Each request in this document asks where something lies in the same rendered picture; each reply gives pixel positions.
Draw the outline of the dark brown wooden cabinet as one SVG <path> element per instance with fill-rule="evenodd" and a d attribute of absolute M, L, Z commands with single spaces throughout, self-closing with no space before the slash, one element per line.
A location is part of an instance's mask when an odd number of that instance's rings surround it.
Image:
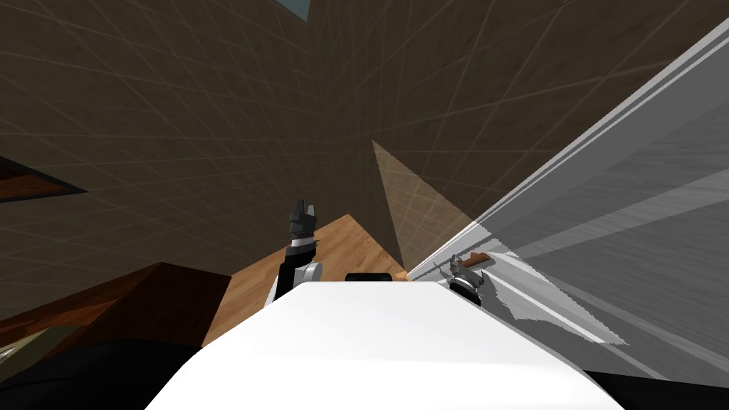
<path fill-rule="evenodd" d="M 231 277 L 156 263 L 0 320 L 0 382 L 60 352 L 153 340 L 200 348 Z"/>

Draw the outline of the grey door leaf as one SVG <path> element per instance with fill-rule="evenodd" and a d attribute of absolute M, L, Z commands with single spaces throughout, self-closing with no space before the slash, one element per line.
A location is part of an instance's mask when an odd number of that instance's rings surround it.
<path fill-rule="evenodd" d="M 729 16 L 409 271 L 580 369 L 729 387 Z"/>

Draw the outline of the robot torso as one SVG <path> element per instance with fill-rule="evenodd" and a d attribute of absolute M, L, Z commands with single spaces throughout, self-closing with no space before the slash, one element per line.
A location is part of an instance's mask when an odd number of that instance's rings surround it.
<path fill-rule="evenodd" d="M 146 410 L 622 408 L 439 284 L 311 282 L 207 344 Z"/>

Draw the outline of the blue-grey window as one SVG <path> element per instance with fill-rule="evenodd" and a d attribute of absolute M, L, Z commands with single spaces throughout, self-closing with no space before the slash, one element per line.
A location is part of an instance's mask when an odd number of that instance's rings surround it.
<path fill-rule="evenodd" d="M 304 22 L 308 20 L 311 0 L 276 0 L 281 6 L 294 13 Z"/>

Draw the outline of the dark framed brown picture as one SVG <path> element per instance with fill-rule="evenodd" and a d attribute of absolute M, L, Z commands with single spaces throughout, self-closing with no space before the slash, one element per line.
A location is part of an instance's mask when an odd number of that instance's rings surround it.
<path fill-rule="evenodd" d="M 78 186 L 0 157 L 0 204 L 85 193 Z"/>

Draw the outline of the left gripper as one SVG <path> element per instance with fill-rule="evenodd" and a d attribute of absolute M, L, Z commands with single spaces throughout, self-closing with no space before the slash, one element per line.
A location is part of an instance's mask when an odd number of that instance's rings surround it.
<path fill-rule="evenodd" d="M 317 217 L 315 216 L 314 206 L 307 207 L 305 212 L 305 200 L 297 201 L 297 212 L 293 212 L 289 217 L 290 237 L 294 240 L 312 238 L 314 236 Z"/>

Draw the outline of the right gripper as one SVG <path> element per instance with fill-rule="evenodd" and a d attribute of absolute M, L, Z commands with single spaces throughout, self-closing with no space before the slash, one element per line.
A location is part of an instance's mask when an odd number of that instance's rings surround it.
<path fill-rule="evenodd" d="M 451 275 L 455 277 L 456 279 L 462 280 L 465 283 L 468 283 L 470 287 L 474 289 L 478 289 L 479 287 L 484 284 L 484 277 L 480 274 L 475 272 L 472 267 L 465 268 L 461 265 L 459 265 L 456 262 L 456 259 L 459 258 L 458 256 L 452 256 L 449 259 L 449 270 L 451 272 Z"/>

